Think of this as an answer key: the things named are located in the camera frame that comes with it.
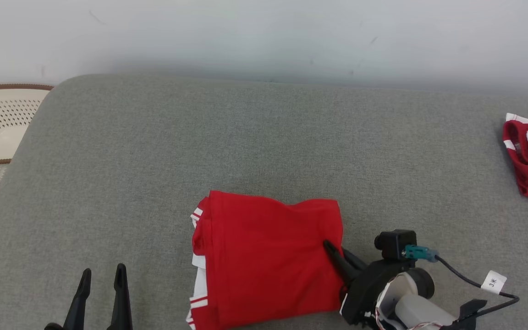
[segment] white stripe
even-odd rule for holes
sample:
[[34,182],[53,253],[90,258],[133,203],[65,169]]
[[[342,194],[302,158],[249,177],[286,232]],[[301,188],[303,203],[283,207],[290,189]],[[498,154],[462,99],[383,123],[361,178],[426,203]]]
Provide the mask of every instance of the white stripe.
[[185,319],[187,323],[193,322],[193,315],[191,314],[191,310],[189,309],[189,313],[187,314],[187,318]]
[[207,298],[207,295],[196,295],[194,297],[189,298],[189,301],[199,300],[199,299],[203,299],[203,298]]
[[195,253],[193,253],[191,263],[195,267],[199,267],[203,270],[207,269],[207,261],[205,260],[204,255],[196,255]]
[[503,142],[505,143],[505,146],[507,149],[512,149],[516,151],[515,145],[513,144],[511,140],[504,140]]
[[520,121],[523,124],[528,124],[528,118],[521,117],[520,115],[515,115],[513,113],[507,113],[505,121]]
[[203,300],[199,300],[199,301],[195,301],[191,303],[191,309],[197,308],[197,307],[203,307],[203,306],[207,306],[207,299],[203,299]]

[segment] gray sofa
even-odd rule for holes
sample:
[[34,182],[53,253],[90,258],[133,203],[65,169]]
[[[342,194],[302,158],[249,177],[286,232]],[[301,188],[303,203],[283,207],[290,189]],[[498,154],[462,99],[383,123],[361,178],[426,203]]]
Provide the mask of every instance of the gray sofa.
[[[520,303],[479,329],[528,329],[528,198],[501,140],[527,98],[94,75],[42,103],[0,184],[0,329],[64,321],[91,268],[86,329],[109,326],[118,263],[134,328],[188,329],[189,214],[209,190],[297,203],[339,201],[344,246],[373,261],[373,238],[416,230],[465,275],[508,277]],[[472,298],[443,265],[432,299],[457,315]],[[350,329],[338,313],[253,329]]]

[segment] robotic arm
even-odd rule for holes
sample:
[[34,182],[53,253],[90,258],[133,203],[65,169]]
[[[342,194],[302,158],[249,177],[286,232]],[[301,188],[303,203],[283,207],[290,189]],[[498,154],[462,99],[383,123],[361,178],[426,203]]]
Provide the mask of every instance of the robotic arm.
[[459,318],[455,318],[428,300],[435,285],[427,271],[415,267],[417,259],[441,261],[469,284],[480,284],[453,269],[437,251],[418,247],[414,231],[384,231],[376,236],[374,245],[382,251],[383,259],[366,265],[345,248],[342,257],[331,242],[323,243],[344,280],[340,314],[348,324],[361,323],[375,330],[475,330],[477,317],[519,301],[515,295],[500,292],[512,300],[480,311],[486,300],[473,299],[461,306]]
[[[113,282],[115,300],[111,324],[107,330],[132,330],[132,308],[130,307],[130,291],[127,286],[127,273],[124,264],[117,265],[115,280]],[[65,323],[61,326],[57,323],[48,323],[44,330],[83,330],[84,310],[88,294],[91,291],[91,270],[85,269],[66,315]]]

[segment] black cable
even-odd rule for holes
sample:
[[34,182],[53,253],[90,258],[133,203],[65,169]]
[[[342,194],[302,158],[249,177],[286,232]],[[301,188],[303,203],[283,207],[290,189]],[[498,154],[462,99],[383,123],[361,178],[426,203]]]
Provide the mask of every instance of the black cable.
[[[442,257],[436,255],[435,259],[437,259],[438,261],[441,261],[441,263],[444,266],[446,266],[451,272],[453,272],[457,277],[461,278],[462,280],[464,280],[465,282],[467,282],[469,284],[472,284],[476,288],[480,288],[480,284],[478,284],[478,283],[474,282],[473,280],[470,280],[469,278],[463,276],[459,271],[457,271],[457,270],[455,270],[455,268],[451,267],[447,263],[447,261],[445,261]],[[506,292],[502,292],[501,291],[498,294],[503,296],[503,297],[511,298],[512,300],[507,301],[507,302],[503,302],[503,303],[499,303],[498,305],[496,305],[494,307],[490,307],[490,308],[487,308],[487,309],[482,309],[482,311],[478,311],[477,313],[474,313],[474,314],[469,315],[469,316],[470,317],[474,317],[474,318],[481,317],[482,315],[486,315],[488,313],[492,313],[492,312],[497,311],[499,309],[502,309],[504,307],[508,307],[508,306],[514,305],[517,302],[519,302],[519,300],[520,300],[520,298],[517,297],[516,295],[508,294]]]

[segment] teal connector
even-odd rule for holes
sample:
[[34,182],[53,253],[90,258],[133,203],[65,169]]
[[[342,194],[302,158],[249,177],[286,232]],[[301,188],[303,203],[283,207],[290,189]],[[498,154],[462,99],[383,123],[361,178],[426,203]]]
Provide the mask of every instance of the teal connector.
[[405,246],[404,257],[408,259],[425,259],[430,263],[436,263],[437,259],[435,259],[435,256],[438,254],[439,252],[436,249],[409,245]]

